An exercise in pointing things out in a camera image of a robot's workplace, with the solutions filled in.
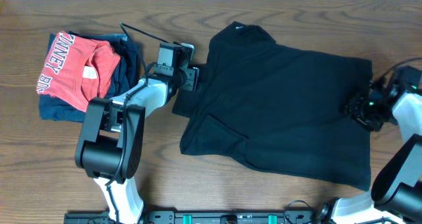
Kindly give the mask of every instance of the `black cable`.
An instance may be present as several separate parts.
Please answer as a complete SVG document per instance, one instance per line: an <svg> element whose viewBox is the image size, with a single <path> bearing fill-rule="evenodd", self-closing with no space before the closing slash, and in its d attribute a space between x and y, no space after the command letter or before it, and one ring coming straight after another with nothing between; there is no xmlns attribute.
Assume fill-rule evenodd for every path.
<svg viewBox="0 0 422 224"><path fill-rule="evenodd" d="M128 27L128 28L130 28L130 29L132 29L132 30L134 30L134 31L136 31L136 32L140 32L140 33L142 33L142 34L145 34L145 35L147 35L147 36L150 36L150 37L152 37L152 38L154 38L154 39L161 40L161 41L163 41L163 42L168 43L167 41L165 41L165 40L163 40L163 39L160 39L160 38L158 38L158 37L156 37L156 36L153 36L153 35L151 35L151 34L148 34L148 33L146 33L146 32L143 32L142 30L138 30L138 29L136 29L136 28L133 28L132 26L126 25L126 24L124 24L124 23L122 23L122 22L120 22L120 24L119 24L119 25L120 25L120 28L121 28L121 29L122 29L122 31L125 33L125 35L127 36L128 40L131 42L131 44L132 44L132 46L133 46L134 48L136 48L136 47L135 47L135 43L134 43L134 41L132 40L132 38L130 37L130 35L127 33L127 31L126 31L125 27ZM145 60L144 60L144 57L142 56L142 53L140 52L140 50L137 52L137 54L138 54L138 56L139 56L139 58L140 58L140 61L141 61L141 63L142 63L142 67L143 67L143 69L144 69L144 77L145 77L145 81L144 81L144 84L143 84L142 86L138 87L137 89L135 89L135 90L133 90L132 92L130 92L130 93L128 93L128 94L126 94L126 95L125 95L125 100L124 100L123 105L122 105L122 108L123 108L123 124L122 124L122 130L123 130L123 145L122 145L122 156L120 157L119 164L118 164L118 166L117 166L117 169L116 169L116 172L115 172L114 176L112 176L112 178L111 178L111 179L110 179L110 180L109 180L109 181L105 184L105 185L107 186L107 191L108 191L108 193L109 193L111 203L113 204L113 207L114 207L114 210L115 210L115 214L116 214L116 223L119 223L119 210L117 209L117 205L116 205L116 203L115 203L115 200L114 200L113 194L111 193L111 186L110 186L110 185L112 184L112 182L114 182L114 181L116 180L116 178L117 178L118 174L121 172L121 168L122 168L122 166L123 166L123 161L124 161L124 159L125 159L126 147L127 147L127 103L128 103L128 101L132 98L132 96L133 96L134 94L136 94L137 92L141 91L142 89L144 89L145 87L147 87L147 86L148 86L148 71L149 71L149 70L146 68Z"/></svg>
<svg viewBox="0 0 422 224"><path fill-rule="evenodd" d="M387 69L386 72L384 72L383 75L381 75L378 80L380 80L381 78L385 77L385 75L387 75L389 72L391 72L392 70L394 70L395 68L405 64L405 63L410 63L410 62L414 62L414 61L419 61L422 60L422 57L415 57L415 58L411 58L411 59L406 59L405 61L401 61L399 63L396 63L395 65L393 65L392 67L390 67L389 69Z"/></svg>
<svg viewBox="0 0 422 224"><path fill-rule="evenodd" d="M149 73L150 70L157 64L157 62L150 63L146 68L146 73Z"/></svg>
<svg viewBox="0 0 422 224"><path fill-rule="evenodd" d="M308 206L308 208L310 208L312 211L313 211L313 213L315 212L315 210L309 205L309 204L307 204L305 201L303 201L303 200L293 200L293 201L291 201L290 202L290 204L289 205L287 205L286 206L286 208L284 209L284 215L283 215L283 219L284 219L284 223L286 223L286 221L288 221L290 224L293 224L291 221L290 221L290 219L288 218L288 217L286 217L286 212L287 212L287 209L288 208L290 208L290 206L292 205L292 204L295 204L295 203L298 203L298 202L300 202L300 203L303 203L303 204L306 204L306 206ZM306 222L306 223L303 223L303 224L311 224L312 223L312 217L311 217L311 220L310 221L308 221L308 222Z"/></svg>
<svg viewBox="0 0 422 224"><path fill-rule="evenodd" d="M116 202L114 200L113 194L111 193L111 187L110 187L110 185L107 186L107 192L110 195L110 201L111 201L111 204L113 205L114 212L116 214L116 223L117 224L120 224L120 221L119 221L119 210L117 209L117 204L116 204Z"/></svg>
<svg viewBox="0 0 422 224"><path fill-rule="evenodd" d="M167 40L163 40L163 39L161 39L161 38L159 38L159 37L157 37L157 36L153 36L152 34L148 34L148 33L146 33L145 31L142 31L142 30L136 29L135 27L132 27L132 26L126 25L125 23L120 23L120 25L121 25L121 26L124 26L124 27L127 27L127 28L129 28L129 29L131 29L131 30L134 30L134 31L136 31L136 32L139 32L139 33L141 33L141 34L144 34L144 35L146 35L146 36L150 36L151 38L154 38L154 39L156 39L156 40L160 40L161 42L168 43L168 41L167 41Z"/></svg>

